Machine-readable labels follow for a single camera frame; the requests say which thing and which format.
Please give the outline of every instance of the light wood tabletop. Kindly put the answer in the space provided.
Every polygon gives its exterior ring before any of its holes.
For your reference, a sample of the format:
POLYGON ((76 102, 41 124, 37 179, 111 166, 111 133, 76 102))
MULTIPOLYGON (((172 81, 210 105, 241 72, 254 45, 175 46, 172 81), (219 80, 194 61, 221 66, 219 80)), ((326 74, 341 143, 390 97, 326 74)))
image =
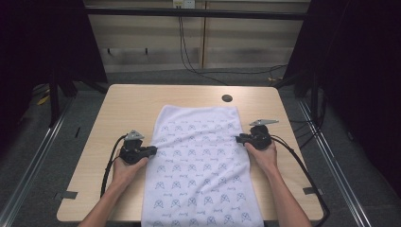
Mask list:
MULTIPOLYGON (((283 138, 303 160, 283 103, 276 89, 269 87, 200 86, 200 85, 133 85, 110 87, 88 141, 78 161, 67 191, 78 192, 74 200, 63 199, 57 217, 60 221, 81 221, 99 200, 105 167, 116 140, 132 130, 145 136, 148 146, 159 112, 165 105, 181 107, 236 106, 242 130, 249 133, 249 124, 257 119, 274 119, 268 125, 271 134, 283 138), (224 95, 233 100, 225 102, 224 95)), ((288 188, 310 219, 321 219, 323 210, 315 194, 306 195, 310 187, 304 172, 292 155, 277 144, 278 165, 288 188)), ((258 204, 265 220, 277 219, 267 178, 252 155, 251 178, 258 204)), ((110 219, 140 221, 146 169, 142 168, 121 197, 110 219)), ((113 170, 109 175, 110 183, 113 170)))

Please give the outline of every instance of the towel pattern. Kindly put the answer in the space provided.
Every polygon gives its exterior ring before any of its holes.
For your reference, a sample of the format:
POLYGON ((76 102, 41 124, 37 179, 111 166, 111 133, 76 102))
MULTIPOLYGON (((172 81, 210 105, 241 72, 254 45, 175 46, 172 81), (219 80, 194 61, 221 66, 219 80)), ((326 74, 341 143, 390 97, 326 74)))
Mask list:
POLYGON ((263 226, 235 107, 164 106, 151 144, 143 226, 263 226))

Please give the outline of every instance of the black cable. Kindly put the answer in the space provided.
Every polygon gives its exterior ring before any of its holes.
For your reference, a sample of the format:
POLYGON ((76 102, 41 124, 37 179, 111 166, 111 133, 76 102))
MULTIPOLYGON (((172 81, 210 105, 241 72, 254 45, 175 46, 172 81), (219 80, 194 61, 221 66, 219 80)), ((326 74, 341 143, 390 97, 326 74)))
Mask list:
POLYGON ((307 123, 307 122, 312 122, 311 120, 288 120, 291 123, 307 123))
POLYGON ((180 52, 181 52, 181 60, 183 62, 183 66, 185 67, 186 70, 188 70, 191 73, 195 73, 203 78, 207 78, 207 79, 212 79, 218 83, 224 84, 224 85, 228 85, 227 83, 220 81, 218 79, 214 79, 214 78, 210 78, 210 77, 206 77, 205 74, 239 74, 239 75, 256 75, 256 74, 265 74, 265 73, 269 73, 270 77, 272 78, 272 74, 271 72, 278 70, 282 67, 286 67, 287 64, 282 64, 282 65, 274 65, 273 67, 271 67, 269 70, 265 70, 265 71, 259 71, 259 72, 230 72, 230 71, 208 71, 208 72, 199 72, 197 71, 191 64, 191 61, 189 60, 189 56, 186 50, 186 42, 185 42, 185 37, 183 35, 183 18, 179 17, 179 25, 180 25, 180 52), (186 65, 185 60, 183 58, 183 51, 185 53, 186 56, 186 60, 189 64, 189 67, 186 65))
POLYGON ((101 183, 101 189, 100 189, 100 198, 103 196, 104 192, 106 191, 106 184, 107 184, 107 179, 109 178, 109 173, 110 173, 110 169, 112 168, 113 162, 115 161, 115 159, 117 159, 118 157, 114 158, 114 153, 115 153, 115 149, 118 146, 118 143, 120 143, 120 141, 122 139, 124 139, 127 136, 127 134, 122 135, 120 138, 118 138, 117 142, 115 142, 115 145, 113 147, 113 151, 112 154, 110 155, 110 159, 109 159, 109 163, 107 163, 107 166, 105 168, 105 172, 104 172, 104 176, 103 176, 103 181, 101 183))
POLYGON ((221 83, 221 84, 223 84, 223 85, 228 86, 228 84, 225 83, 225 82, 223 82, 223 81, 220 81, 220 80, 214 79, 214 78, 210 78, 210 77, 206 77, 206 76, 203 75, 202 73, 199 73, 199 72, 197 72, 197 71, 195 70, 195 68, 194 68, 194 67, 192 66, 192 64, 191 64, 191 61, 189 60, 188 52, 186 51, 186 42, 185 42, 185 38, 184 38, 184 35, 183 35, 183 18, 182 18, 182 17, 179 17, 179 18, 178 18, 178 21, 179 21, 179 25, 180 25, 180 53, 181 53, 181 60, 182 60, 182 62, 183 62, 183 66, 186 68, 186 70, 188 70, 188 71, 191 72, 191 73, 195 73, 195 74, 197 74, 198 76, 200 76, 200 77, 202 77, 202 78, 211 79, 211 80, 214 80, 214 81, 216 81, 216 82, 218 82, 218 83, 221 83), (188 66, 187 66, 186 63, 185 63, 185 60, 183 59, 183 50, 184 50, 184 52, 185 52, 185 55, 186 55, 186 59, 187 59, 187 61, 188 61, 188 64, 189 64, 189 66, 190 66, 191 68, 188 68, 188 66))
POLYGON ((319 203, 321 204, 321 207, 323 208, 323 217, 322 219, 315 225, 315 226, 322 226, 326 220, 328 219, 328 217, 330 216, 330 210, 328 209, 327 204, 324 202, 321 193, 319 192, 318 187, 315 185, 315 183, 312 180, 312 177, 310 177, 309 173, 306 170, 306 167, 304 165, 304 163, 301 161, 301 159, 298 157, 298 155, 295 153, 293 148, 290 148, 287 143, 281 139, 276 139, 275 137, 278 136, 274 136, 271 139, 274 140, 275 142, 281 144, 283 147, 285 147, 289 153, 292 154, 292 156, 295 158, 295 160, 297 161, 297 163, 300 165, 302 171, 304 172, 304 174, 306 175, 307 179, 310 182, 310 185, 312 186, 313 190, 315 191, 316 196, 318 197, 319 203))
POLYGON ((307 123, 305 122, 301 127, 299 127, 299 128, 296 129, 296 130, 293 130, 293 132, 295 133, 295 132, 297 132, 297 131, 303 129, 306 125, 307 125, 307 123))

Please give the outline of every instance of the fingers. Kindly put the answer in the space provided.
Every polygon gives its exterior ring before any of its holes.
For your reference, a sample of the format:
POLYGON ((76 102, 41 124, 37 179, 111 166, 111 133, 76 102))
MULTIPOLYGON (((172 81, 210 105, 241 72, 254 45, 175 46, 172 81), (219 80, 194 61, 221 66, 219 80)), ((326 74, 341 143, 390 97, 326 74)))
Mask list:
POLYGON ((245 143, 244 146, 251 154, 255 154, 256 152, 258 152, 258 150, 250 143, 245 143))
POLYGON ((138 166, 138 168, 141 168, 147 164, 148 160, 149 160, 149 158, 147 158, 147 157, 142 158, 141 160, 139 160, 139 162, 137 162, 135 164, 135 166, 138 166))

